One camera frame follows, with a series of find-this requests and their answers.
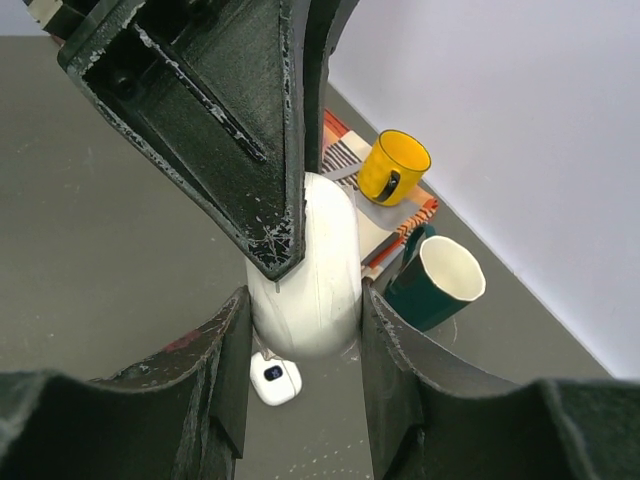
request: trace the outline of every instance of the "mug rim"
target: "mug rim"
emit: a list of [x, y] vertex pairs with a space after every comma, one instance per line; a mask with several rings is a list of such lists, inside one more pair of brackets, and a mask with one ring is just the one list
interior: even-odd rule
[[[465, 255], [465, 257], [471, 261], [471, 263], [473, 264], [473, 266], [476, 268], [477, 273], [480, 275], [480, 289], [479, 292], [472, 296], [472, 297], [467, 297], [467, 298], [460, 298], [459, 295], [454, 295], [453, 293], [448, 292], [447, 290], [445, 290], [444, 288], [442, 288], [441, 285], [438, 285], [438, 282], [436, 282], [436, 280], [433, 278], [432, 275], [429, 275], [429, 271], [427, 268], [427, 265], [425, 265], [425, 260], [422, 257], [423, 254], [423, 249], [428, 246], [428, 242], [431, 242], [432, 240], [439, 240], [439, 241], [445, 241], [449, 244], [453, 244], [456, 247], [458, 247], [461, 251], [461, 253], [463, 255]], [[443, 235], [432, 235], [429, 238], [425, 239], [422, 244], [420, 245], [420, 251], [418, 252], [418, 255], [420, 257], [420, 262], [422, 263], [422, 266], [425, 270], [425, 273], [428, 275], [429, 279], [433, 282], [433, 284], [438, 287], [442, 292], [446, 293], [447, 295], [449, 295], [450, 297], [461, 301], [461, 302], [474, 302], [476, 301], [478, 298], [480, 298], [482, 295], [484, 295], [486, 289], [487, 289], [487, 279], [484, 276], [484, 272], [482, 271], [482, 267], [480, 266], [480, 262], [478, 262], [478, 259], [463, 245], [460, 245], [458, 242], [456, 242], [455, 240], [453, 240], [452, 238], [449, 237], [445, 237]]]
[[[384, 148], [384, 145], [382, 143], [382, 137], [386, 133], [399, 133], [401, 135], [404, 135], [405, 137], [408, 137], [413, 142], [415, 142], [420, 148], [422, 148], [424, 150], [424, 153], [426, 153], [426, 155], [427, 155], [427, 166], [425, 168], [419, 168], [419, 169], [409, 168], [406, 165], [403, 165], [402, 163], [397, 161], [395, 158], [393, 158], [391, 156], [391, 154], [387, 151], [387, 149]], [[382, 149], [384, 154], [387, 156], [387, 158], [389, 158], [389, 160], [391, 160], [396, 165], [404, 168], [405, 170], [409, 170], [410, 172], [425, 173], [425, 172], [427, 172], [427, 170], [429, 170], [431, 168], [431, 154], [429, 153], [429, 150], [427, 150], [427, 148], [424, 145], [422, 145], [422, 143], [418, 139], [416, 139], [413, 135], [410, 135], [410, 134], [408, 134], [406, 132], [403, 132], [401, 130], [396, 130], [395, 128], [389, 128], [387, 130], [383, 130], [382, 132], [380, 132], [380, 135], [378, 135], [378, 138], [377, 138], [377, 142], [380, 144], [380, 148]]]

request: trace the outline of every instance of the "white remote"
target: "white remote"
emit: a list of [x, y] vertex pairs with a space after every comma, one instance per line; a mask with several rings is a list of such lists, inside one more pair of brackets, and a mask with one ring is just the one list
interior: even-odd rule
[[260, 400], [272, 407], [288, 402], [302, 390], [302, 377], [295, 363], [265, 360], [260, 352], [251, 357], [250, 377]]

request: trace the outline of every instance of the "white wall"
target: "white wall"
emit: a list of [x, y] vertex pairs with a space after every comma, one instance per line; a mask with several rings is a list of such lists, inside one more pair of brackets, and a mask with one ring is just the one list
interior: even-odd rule
[[22, 0], [0, 0], [1, 35], [42, 35]]
[[420, 138], [440, 196], [605, 367], [640, 377], [638, 0], [361, 0], [330, 80]]

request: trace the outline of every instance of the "gray floor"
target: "gray floor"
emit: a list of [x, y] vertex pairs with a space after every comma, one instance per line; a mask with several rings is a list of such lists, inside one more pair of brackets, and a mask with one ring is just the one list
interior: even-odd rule
[[[55, 54], [47, 38], [0, 38], [0, 369], [92, 378], [202, 324], [245, 274], [231, 242], [106, 125]], [[373, 134], [335, 94], [329, 104]], [[479, 258], [489, 289], [435, 338], [515, 381], [606, 375], [446, 206], [436, 226]], [[283, 407], [251, 392], [236, 478], [368, 478], [357, 352], [300, 369], [303, 392]]]

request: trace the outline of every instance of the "green cup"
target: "green cup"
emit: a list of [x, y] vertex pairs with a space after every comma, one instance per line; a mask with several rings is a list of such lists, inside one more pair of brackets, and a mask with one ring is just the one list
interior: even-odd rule
[[424, 332], [480, 298], [485, 288], [482, 269], [469, 250], [422, 224], [409, 236], [402, 266], [384, 298], [405, 322]]

